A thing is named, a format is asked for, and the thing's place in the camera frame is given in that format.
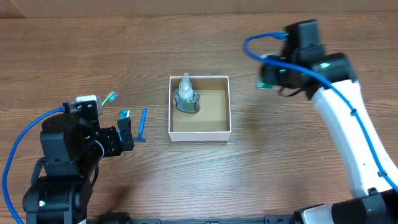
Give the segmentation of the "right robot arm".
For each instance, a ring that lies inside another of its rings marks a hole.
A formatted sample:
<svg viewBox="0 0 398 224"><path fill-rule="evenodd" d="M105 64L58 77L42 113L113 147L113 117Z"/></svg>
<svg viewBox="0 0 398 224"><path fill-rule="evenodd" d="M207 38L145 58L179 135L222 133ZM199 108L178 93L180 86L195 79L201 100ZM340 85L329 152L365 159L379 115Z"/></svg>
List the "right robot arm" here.
<svg viewBox="0 0 398 224"><path fill-rule="evenodd" d="M352 194L344 202L302 208L292 223L397 223L397 166L373 126L346 55L300 64L273 55L259 60L267 68L266 83L306 91L328 126Z"/></svg>

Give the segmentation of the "green soap pack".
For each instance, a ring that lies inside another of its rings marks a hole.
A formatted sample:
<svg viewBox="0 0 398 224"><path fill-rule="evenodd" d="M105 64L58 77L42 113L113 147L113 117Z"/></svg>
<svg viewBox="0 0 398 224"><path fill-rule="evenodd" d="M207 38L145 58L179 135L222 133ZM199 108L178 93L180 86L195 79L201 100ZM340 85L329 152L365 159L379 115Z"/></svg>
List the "green soap pack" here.
<svg viewBox="0 0 398 224"><path fill-rule="evenodd" d="M263 63L259 70L258 89L279 89L279 70L280 68Z"/></svg>

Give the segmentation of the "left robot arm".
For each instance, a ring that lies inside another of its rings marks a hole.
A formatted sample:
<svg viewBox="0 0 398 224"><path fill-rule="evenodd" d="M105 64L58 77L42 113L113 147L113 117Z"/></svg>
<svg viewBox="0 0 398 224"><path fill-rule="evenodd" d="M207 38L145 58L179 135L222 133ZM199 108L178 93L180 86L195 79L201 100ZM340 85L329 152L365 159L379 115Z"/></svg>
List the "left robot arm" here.
<svg viewBox="0 0 398 224"><path fill-rule="evenodd" d="M120 156L134 147L131 120L99 128L77 114L51 116L42 123L44 156L32 173L22 205L27 223L81 223L105 157Z"/></svg>

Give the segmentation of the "teal toothpaste tube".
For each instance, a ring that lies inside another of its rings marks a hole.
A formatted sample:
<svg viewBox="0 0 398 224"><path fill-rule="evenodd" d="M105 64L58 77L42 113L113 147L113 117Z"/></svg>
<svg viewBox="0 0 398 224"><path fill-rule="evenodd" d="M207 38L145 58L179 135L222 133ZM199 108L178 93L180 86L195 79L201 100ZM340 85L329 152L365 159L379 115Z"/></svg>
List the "teal toothpaste tube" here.
<svg viewBox="0 0 398 224"><path fill-rule="evenodd" d="M120 130L131 130L131 119L129 110L121 110L119 112L119 120L117 121Z"/></svg>

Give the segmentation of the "clear pump soap bottle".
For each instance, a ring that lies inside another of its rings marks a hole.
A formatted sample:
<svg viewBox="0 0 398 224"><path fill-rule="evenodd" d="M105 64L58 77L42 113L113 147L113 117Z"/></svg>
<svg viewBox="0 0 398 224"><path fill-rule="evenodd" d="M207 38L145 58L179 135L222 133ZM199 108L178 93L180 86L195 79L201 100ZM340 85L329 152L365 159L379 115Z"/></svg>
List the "clear pump soap bottle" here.
<svg viewBox="0 0 398 224"><path fill-rule="evenodd" d="M192 88L189 74L184 73L179 86L174 90L175 107L183 113L195 114L200 110L200 94Z"/></svg>

